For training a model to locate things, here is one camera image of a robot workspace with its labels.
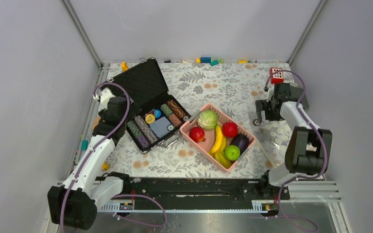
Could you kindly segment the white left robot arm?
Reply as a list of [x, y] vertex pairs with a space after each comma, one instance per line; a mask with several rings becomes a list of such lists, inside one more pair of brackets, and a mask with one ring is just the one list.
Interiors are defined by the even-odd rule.
[[93, 225], [98, 210], [114, 195], [124, 200], [131, 194], [131, 187], [119, 177], [109, 177], [96, 187], [97, 169], [101, 168], [108, 155], [114, 150], [125, 133], [131, 98], [124, 88], [123, 96], [117, 100], [124, 104], [124, 112], [118, 114], [118, 124], [106, 135], [95, 135], [90, 139], [88, 150], [73, 172], [60, 186], [52, 186], [47, 194], [50, 217], [60, 231], [65, 227], [87, 230]]

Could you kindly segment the yellow toy banana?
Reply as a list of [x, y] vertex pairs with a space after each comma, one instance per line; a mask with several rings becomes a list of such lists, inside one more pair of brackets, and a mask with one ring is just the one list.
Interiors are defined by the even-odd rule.
[[222, 129], [221, 129], [220, 125], [215, 126], [215, 136], [216, 136], [216, 138], [215, 138], [214, 145], [211, 148], [211, 150], [209, 151], [210, 155], [214, 155], [215, 153], [220, 151], [222, 146], [223, 146], [224, 135], [222, 133]]

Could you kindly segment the green toy apple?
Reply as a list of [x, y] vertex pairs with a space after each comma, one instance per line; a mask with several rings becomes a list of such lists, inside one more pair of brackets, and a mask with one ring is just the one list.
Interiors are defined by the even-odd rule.
[[229, 145], [224, 149], [224, 154], [230, 161], [236, 161], [240, 157], [240, 149], [238, 146]]

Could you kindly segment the purple toy eggplant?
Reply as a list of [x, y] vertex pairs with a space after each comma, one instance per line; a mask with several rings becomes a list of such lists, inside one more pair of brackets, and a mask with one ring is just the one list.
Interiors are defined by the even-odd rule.
[[230, 145], [238, 147], [240, 154], [242, 154], [248, 148], [249, 142], [246, 135], [239, 133], [232, 139]]

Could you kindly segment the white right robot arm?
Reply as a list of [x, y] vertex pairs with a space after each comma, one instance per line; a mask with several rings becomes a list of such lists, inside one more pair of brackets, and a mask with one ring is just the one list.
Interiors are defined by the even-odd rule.
[[290, 126], [290, 137], [284, 162], [267, 170], [256, 185], [257, 193], [266, 200], [278, 197], [282, 189], [298, 179], [316, 179], [328, 166], [332, 132], [321, 129], [304, 111], [300, 101], [272, 98], [255, 102], [259, 124], [285, 120]]

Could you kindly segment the yellow toy star fruit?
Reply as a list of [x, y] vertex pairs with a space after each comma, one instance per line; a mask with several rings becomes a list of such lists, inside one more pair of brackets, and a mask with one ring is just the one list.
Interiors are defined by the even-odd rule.
[[220, 150], [214, 154], [215, 160], [221, 164], [225, 169], [229, 169], [231, 166], [230, 160], [225, 156], [224, 151]]

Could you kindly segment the red toy pomegranate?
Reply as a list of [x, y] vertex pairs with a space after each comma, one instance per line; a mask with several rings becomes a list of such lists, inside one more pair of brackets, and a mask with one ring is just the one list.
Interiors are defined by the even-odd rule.
[[189, 137], [194, 142], [204, 142], [206, 140], [205, 138], [205, 132], [201, 127], [193, 127], [189, 131]]

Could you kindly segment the red toy tomato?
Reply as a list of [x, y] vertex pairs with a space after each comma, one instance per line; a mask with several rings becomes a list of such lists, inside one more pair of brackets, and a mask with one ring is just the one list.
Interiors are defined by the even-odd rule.
[[228, 138], [234, 138], [238, 134], [238, 127], [234, 122], [225, 122], [221, 130], [223, 135]]

